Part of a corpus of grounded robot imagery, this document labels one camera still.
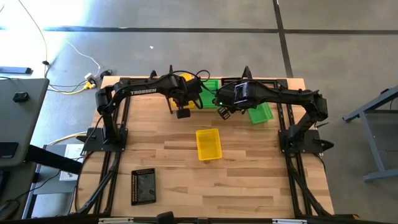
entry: butcher block tabletop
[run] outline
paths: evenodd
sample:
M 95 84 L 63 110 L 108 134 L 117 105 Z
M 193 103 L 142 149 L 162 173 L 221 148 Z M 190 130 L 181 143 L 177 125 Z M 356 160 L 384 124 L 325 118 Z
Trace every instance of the butcher block tabletop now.
M 120 78 L 104 77 L 102 87 Z M 302 78 L 288 78 L 287 83 L 289 89 L 305 89 Z M 215 110 L 194 109 L 190 118 L 177 119 L 175 113 L 170 114 L 163 95 L 131 97 L 127 146 L 121 156 L 111 216 L 156 217 L 173 211 L 175 217 L 293 218 L 285 157 L 277 136 L 277 107 L 275 103 L 269 106 L 274 119 L 252 124 L 248 113 L 237 112 L 223 120 Z M 288 127 L 286 105 L 283 107 Z M 292 107 L 297 122 L 305 110 Z M 99 117 L 95 111 L 92 126 Z M 219 130 L 223 157 L 199 161 L 195 132 L 212 128 Z M 103 157 L 103 152 L 94 152 L 84 165 L 78 186 L 79 207 L 98 186 Z M 321 161 L 312 154 L 303 154 L 302 159 L 308 188 L 325 210 L 333 213 Z M 146 168 L 155 168 L 157 201 L 131 206 L 131 171 Z M 107 195 L 105 188 L 101 211 Z M 298 199 L 304 211 L 299 190 Z

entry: yellow plastic basket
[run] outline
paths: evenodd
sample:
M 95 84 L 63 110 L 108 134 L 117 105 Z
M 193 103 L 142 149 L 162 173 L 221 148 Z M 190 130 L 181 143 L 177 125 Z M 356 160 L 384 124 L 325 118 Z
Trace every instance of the yellow plastic basket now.
M 190 74 L 188 74 L 188 73 L 181 74 L 180 76 L 181 76 L 181 77 L 184 77 L 184 79 L 185 79 L 186 81 L 192 79 L 192 76 L 191 76 Z M 172 102 L 172 106 L 173 106 L 174 108 L 177 108 L 177 105 L 174 103 L 173 99 L 170 99 L 170 101 Z M 188 102 L 188 106 L 184 106 L 185 109 L 194 109 L 194 107 L 195 107 L 195 104 L 193 103 L 193 101 L 189 101 L 189 102 Z
M 200 161 L 221 159 L 223 157 L 218 129 L 197 131 L 197 145 Z

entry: green plastic basket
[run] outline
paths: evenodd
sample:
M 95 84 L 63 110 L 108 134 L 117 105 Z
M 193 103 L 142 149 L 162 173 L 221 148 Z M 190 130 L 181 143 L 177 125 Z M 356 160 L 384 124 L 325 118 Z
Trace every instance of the green plastic basket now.
M 207 80 L 207 82 L 203 82 L 203 84 L 209 90 L 217 90 L 218 89 L 218 80 Z M 203 102 L 203 108 L 216 108 L 214 105 L 214 94 L 210 93 L 208 90 L 201 88 L 202 92 L 199 94 L 200 98 Z
M 257 106 L 256 109 L 249 109 L 249 116 L 253 124 L 258 124 L 268 121 L 270 119 L 274 119 L 268 103 L 262 103 L 261 105 Z

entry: gray floor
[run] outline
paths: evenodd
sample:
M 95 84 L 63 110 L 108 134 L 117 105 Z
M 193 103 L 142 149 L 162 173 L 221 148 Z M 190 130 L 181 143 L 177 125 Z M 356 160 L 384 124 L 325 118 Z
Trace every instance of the gray floor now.
M 271 0 L 24 3 L 41 26 L 277 27 Z M 398 29 L 395 0 L 279 0 L 279 4 L 286 29 Z M 34 77 L 42 76 L 44 46 L 17 2 L 6 3 L 0 12 L 0 26 L 13 28 L 0 31 L 0 50 L 6 52 L 0 56 L 1 62 L 30 66 L 35 69 Z M 173 64 L 175 68 L 205 68 L 224 76 L 238 76 L 249 65 L 256 77 L 286 76 L 278 34 L 46 32 L 45 37 L 53 84 L 75 84 L 88 72 L 96 72 L 96 65 L 65 45 L 65 40 L 118 75 L 148 75 L 153 69 L 165 73 Z M 335 212 L 395 223 L 398 179 L 362 181 L 362 176 L 375 171 L 376 166 L 361 123 L 346 124 L 341 117 L 398 84 L 398 35 L 291 34 L 286 39 L 294 77 L 304 78 L 307 88 L 320 89 L 328 100 L 330 124 L 320 132 L 335 143 L 324 156 Z M 398 101 L 393 108 L 398 109 Z M 85 131 L 94 110 L 94 91 L 72 96 L 48 92 L 33 143 L 41 146 Z M 391 165 L 397 167 L 398 155 L 391 158 L 395 161 Z M 65 213 L 68 206 L 58 209 L 54 205 L 69 201 L 70 197 L 63 195 L 43 196 L 34 216 Z M 46 211 L 49 206 L 54 209 Z

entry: wooden table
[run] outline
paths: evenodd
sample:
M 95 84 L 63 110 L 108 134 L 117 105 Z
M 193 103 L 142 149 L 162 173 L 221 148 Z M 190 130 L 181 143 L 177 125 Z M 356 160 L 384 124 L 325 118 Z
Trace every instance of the wooden table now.
M 119 79 L 105 77 L 103 87 Z M 287 81 L 290 89 L 305 89 L 301 78 Z M 155 217 L 173 211 L 175 217 L 294 217 L 286 163 L 277 137 L 276 104 L 270 103 L 270 107 L 274 119 L 253 125 L 247 113 L 232 114 L 225 121 L 214 110 L 192 110 L 190 118 L 177 119 L 160 94 L 132 97 L 129 136 L 119 166 L 112 216 Z M 297 122 L 305 110 L 293 106 L 293 113 Z M 95 112 L 92 126 L 98 118 Z M 210 128 L 219 129 L 223 158 L 202 162 L 198 160 L 195 131 Z M 96 152 L 87 160 L 78 188 L 78 206 L 97 187 L 103 157 L 104 153 Z M 312 154 L 302 157 L 309 189 L 333 213 L 322 163 Z M 156 169 L 157 202 L 131 206 L 131 171 L 151 167 Z M 304 211 L 301 192 L 298 194 Z

